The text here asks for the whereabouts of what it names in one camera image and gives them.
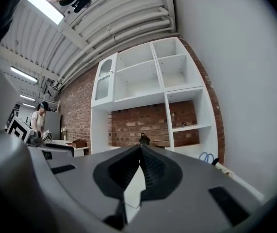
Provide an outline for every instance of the cabinet door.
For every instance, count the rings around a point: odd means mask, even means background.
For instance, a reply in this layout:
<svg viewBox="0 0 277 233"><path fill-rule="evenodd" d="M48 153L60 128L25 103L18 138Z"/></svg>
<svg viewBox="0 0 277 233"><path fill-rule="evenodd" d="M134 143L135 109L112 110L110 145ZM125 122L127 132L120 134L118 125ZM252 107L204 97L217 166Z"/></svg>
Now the cabinet door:
<svg viewBox="0 0 277 233"><path fill-rule="evenodd" d="M118 53L98 64L95 76L91 107L114 101L114 72Z"/></svg>

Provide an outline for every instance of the shelf unit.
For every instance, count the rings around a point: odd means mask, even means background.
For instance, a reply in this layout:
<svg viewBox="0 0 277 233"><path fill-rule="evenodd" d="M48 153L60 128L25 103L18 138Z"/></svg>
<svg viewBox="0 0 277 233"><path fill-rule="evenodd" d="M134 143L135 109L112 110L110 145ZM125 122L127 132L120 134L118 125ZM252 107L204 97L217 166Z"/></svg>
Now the shelf unit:
<svg viewBox="0 0 277 233"><path fill-rule="evenodd" d="M165 103L167 148L198 158L202 152L217 157L217 128L203 79L178 38L152 41L115 53L98 65L91 102L92 153L110 150L108 114L111 111ZM172 127L170 103L192 100L197 124ZM174 133L196 130L200 144L175 147Z"/></svg>

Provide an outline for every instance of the cardboard box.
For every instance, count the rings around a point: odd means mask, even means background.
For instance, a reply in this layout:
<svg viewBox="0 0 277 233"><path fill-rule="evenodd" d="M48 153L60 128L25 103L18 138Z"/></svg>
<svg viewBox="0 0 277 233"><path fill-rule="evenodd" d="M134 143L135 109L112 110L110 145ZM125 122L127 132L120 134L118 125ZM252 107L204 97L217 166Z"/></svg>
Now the cardboard box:
<svg viewBox="0 0 277 233"><path fill-rule="evenodd" d="M87 147L86 141L83 140L75 140L72 142L72 146L76 149Z"/></svg>

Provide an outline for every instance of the blue scissors handle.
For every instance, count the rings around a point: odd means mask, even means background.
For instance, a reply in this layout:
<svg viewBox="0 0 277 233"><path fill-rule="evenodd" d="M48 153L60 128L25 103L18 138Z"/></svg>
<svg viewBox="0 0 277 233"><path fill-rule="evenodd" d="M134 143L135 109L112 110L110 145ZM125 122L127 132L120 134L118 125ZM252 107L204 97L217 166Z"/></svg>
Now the blue scissors handle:
<svg viewBox="0 0 277 233"><path fill-rule="evenodd" d="M212 157L212 162L213 162L213 161L214 161L214 156L213 156L211 153L203 152L203 153L200 154L200 156L199 156L198 159L201 160L201 161L204 161L204 162L207 162L207 163L208 163L210 156Z"/></svg>

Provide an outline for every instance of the fluorescent light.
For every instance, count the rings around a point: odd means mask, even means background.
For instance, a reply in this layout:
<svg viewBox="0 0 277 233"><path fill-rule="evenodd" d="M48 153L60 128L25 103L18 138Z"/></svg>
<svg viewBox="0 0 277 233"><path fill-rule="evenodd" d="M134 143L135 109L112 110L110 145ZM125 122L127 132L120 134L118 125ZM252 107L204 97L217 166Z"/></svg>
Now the fluorescent light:
<svg viewBox="0 0 277 233"><path fill-rule="evenodd" d="M54 8L46 0L27 0L37 9L39 9L43 14L49 17L56 24L59 24L64 18L64 15L61 14L56 8Z"/></svg>
<svg viewBox="0 0 277 233"><path fill-rule="evenodd" d="M28 99L28 100L31 100L31 101L36 101L36 99L32 99L32 98L29 98L29 97L26 97L24 95L20 95L21 98L24 98L24 99Z"/></svg>
<svg viewBox="0 0 277 233"><path fill-rule="evenodd" d="M37 82L36 78L32 77L31 75L26 74L25 72L22 72L22 71L16 69L14 67L11 67L11 71L13 71L13 72L15 72L15 73L17 73L17 74L19 74L19 75L21 75L21 76L31 80L31 81Z"/></svg>
<svg viewBox="0 0 277 233"><path fill-rule="evenodd" d="M35 106L29 105L29 104L25 104L25 103L23 105L28 106L28 107L32 107L32 108L36 108Z"/></svg>

